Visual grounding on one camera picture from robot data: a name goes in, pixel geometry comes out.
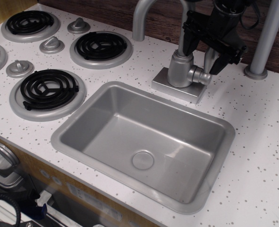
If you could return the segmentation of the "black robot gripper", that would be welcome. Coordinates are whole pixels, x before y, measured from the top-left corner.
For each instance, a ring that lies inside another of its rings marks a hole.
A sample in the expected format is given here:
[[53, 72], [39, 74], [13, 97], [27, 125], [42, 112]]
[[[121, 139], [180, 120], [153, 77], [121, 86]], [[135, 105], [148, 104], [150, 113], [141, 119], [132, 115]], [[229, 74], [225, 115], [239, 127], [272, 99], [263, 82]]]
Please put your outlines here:
[[189, 10], [183, 23], [185, 56], [203, 42], [220, 54], [210, 74], [218, 75], [228, 64], [238, 64], [247, 46], [237, 33], [237, 25], [247, 6], [247, 0], [214, 0], [210, 15]]

